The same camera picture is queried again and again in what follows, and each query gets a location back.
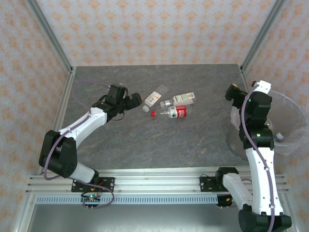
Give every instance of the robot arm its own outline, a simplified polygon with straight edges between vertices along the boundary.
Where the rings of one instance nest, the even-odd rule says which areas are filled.
[[[90,111],[76,122],[58,132],[53,130],[47,132],[42,145],[39,165],[45,166],[52,146],[60,136],[65,134],[57,145],[59,149],[53,151],[47,169],[63,178],[70,177],[85,183],[99,184],[98,172],[77,161],[77,147],[94,130],[109,122],[117,114],[124,114],[124,111],[140,106],[142,101],[138,93],[124,97],[125,93],[127,93],[127,88],[113,84],[108,95],[94,103]]]
[[[270,110],[272,98],[268,96],[270,83],[254,82],[258,85],[250,96],[246,105],[244,116],[245,125],[254,144],[258,147],[262,158],[253,148],[246,137],[242,125],[239,127],[239,136],[246,150],[246,155],[251,168],[253,195],[244,186],[238,173],[217,171],[216,176],[221,177],[221,183],[232,195],[239,212],[239,224],[243,231],[267,231],[274,209],[275,223],[273,231],[283,231],[292,225],[291,218],[283,214],[283,208],[278,198],[275,174],[274,174],[274,142],[271,130],[265,125],[267,114]],[[239,90],[236,85],[231,85],[226,92],[227,100],[234,100],[233,106],[241,108],[247,93]],[[269,171],[272,184],[269,184],[267,171]],[[274,204],[271,204],[272,192]]]

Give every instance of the patterned wallpaper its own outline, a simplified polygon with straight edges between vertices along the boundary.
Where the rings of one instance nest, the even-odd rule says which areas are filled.
[[[73,66],[241,64],[275,0],[39,0]]]
[[[309,2],[288,0],[246,73],[269,81],[301,105],[309,117]],[[309,228],[309,145],[288,157],[279,156],[277,171],[288,175],[297,215]]]
[[[0,35],[0,231],[10,232],[67,72],[25,0],[1,1]]]

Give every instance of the clear plastic bag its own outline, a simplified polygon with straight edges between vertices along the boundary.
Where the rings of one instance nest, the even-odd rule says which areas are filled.
[[[275,153],[288,156],[304,144],[309,143],[308,119],[302,108],[286,95],[275,91],[271,91],[269,95],[272,97],[272,103],[267,115],[266,124],[273,132],[275,138],[277,137],[276,135],[281,138],[281,140],[274,141]],[[231,123],[239,130],[240,117],[239,110],[236,107],[232,107],[231,110]],[[238,136],[237,138],[227,139],[230,148],[236,147],[235,144],[237,146],[242,145],[239,141],[235,141],[237,139],[240,140]],[[243,154],[239,154],[240,150],[238,147],[233,149],[232,152],[244,158]]]

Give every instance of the bottle cap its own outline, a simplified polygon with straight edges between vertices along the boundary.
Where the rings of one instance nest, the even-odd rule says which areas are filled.
[[[170,102],[170,100],[166,100],[166,101],[162,101],[160,102],[161,105],[161,109],[166,108],[168,106],[172,106],[172,103]]]
[[[142,109],[143,109],[143,111],[145,111],[145,112],[148,112],[148,111],[149,111],[149,108],[148,108],[147,105],[143,106]]]

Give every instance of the gray stone surface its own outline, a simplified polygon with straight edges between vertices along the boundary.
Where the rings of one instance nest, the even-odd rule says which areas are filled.
[[[74,84],[85,79],[122,83],[143,100],[163,84],[170,89],[163,100],[193,91],[197,101],[187,118],[153,119],[141,106],[127,111],[123,120],[110,121],[81,143],[79,162],[95,169],[248,165],[225,142],[231,110],[225,91],[231,83],[244,89],[237,65],[78,67]],[[104,94],[107,89],[99,85],[77,87],[77,96],[88,106]],[[63,126],[85,112],[70,96]]]

